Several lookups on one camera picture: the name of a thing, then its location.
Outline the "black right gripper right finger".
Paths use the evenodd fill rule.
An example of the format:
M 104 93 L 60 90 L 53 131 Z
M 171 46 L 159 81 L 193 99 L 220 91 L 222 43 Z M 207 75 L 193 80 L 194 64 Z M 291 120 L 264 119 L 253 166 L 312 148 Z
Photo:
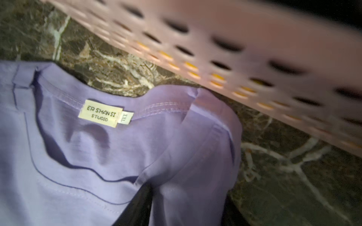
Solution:
M 250 226 L 245 217 L 240 213 L 230 195 L 226 196 L 222 214 L 222 226 Z

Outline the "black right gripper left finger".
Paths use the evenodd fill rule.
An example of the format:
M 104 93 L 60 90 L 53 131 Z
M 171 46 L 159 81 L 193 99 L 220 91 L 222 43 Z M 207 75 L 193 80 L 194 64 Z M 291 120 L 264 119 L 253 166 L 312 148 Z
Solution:
M 152 202 L 153 186 L 145 183 L 113 223 L 113 226 L 148 226 Z

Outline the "purple t-shirt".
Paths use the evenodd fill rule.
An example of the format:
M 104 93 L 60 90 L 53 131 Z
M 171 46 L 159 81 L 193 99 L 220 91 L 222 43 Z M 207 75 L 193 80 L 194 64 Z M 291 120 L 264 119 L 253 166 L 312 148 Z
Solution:
M 150 183 L 150 225 L 219 226 L 241 137 L 206 89 L 127 98 L 51 62 L 1 61 L 1 225 L 111 226 Z

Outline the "pink perforated plastic basket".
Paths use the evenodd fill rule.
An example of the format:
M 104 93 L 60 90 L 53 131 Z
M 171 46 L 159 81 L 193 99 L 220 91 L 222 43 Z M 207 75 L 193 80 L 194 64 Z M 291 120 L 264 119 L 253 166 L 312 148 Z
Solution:
M 52 1 L 108 44 L 249 63 L 328 84 L 362 111 L 361 1 Z

